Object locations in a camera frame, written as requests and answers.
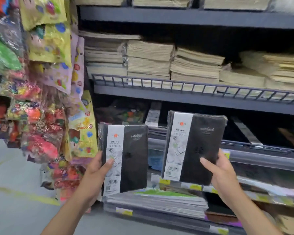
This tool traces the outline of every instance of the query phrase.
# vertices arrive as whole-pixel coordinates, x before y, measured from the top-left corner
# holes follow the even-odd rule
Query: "person's left hand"
[[[93,205],[96,201],[101,187],[104,182],[105,175],[112,168],[114,163],[113,159],[107,161],[103,166],[101,161],[102,152],[98,152],[94,159],[87,166],[86,172],[78,186],[75,194],[79,199],[89,206]]]

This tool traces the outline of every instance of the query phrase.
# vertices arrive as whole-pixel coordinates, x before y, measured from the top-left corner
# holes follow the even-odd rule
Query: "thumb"
[[[104,177],[112,168],[114,159],[110,158],[99,170],[99,173]]]
[[[220,170],[216,165],[214,165],[212,162],[208,161],[205,158],[200,158],[200,162],[206,169],[211,171],[213,174],[217,173]]]

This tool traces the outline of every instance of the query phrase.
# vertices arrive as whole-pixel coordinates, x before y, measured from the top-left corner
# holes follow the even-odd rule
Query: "floor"
[[[0,139],[0,235],[39,235],[58,212],[54,192],[39,187],[39,165],[26,162],[19,149],[8,149]],[[111,216],[96,206],[84,215],[74,234],[188,235],[172,229]]]

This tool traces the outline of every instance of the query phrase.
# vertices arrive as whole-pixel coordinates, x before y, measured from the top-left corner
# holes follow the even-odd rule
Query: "black notebook cover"
[[[226,123],[225,116],[170,111],[162,177],[210,185],[212,173],[199,159],[216,163]]]
[[[143,189],[147,186],[148,126],[98,126],[102,164],[114,158],[103,184],[103,196]]]

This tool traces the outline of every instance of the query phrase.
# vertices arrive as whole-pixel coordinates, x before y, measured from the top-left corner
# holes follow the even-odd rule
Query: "forearm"
[[[241,221],[248,235],[282,235],[243,190],[238,193],[239,199],[232,201],[229,207]]]
[[[73,235],[87,208],[87,202],[81,200],[76,191],[45,227],[41,235]]]

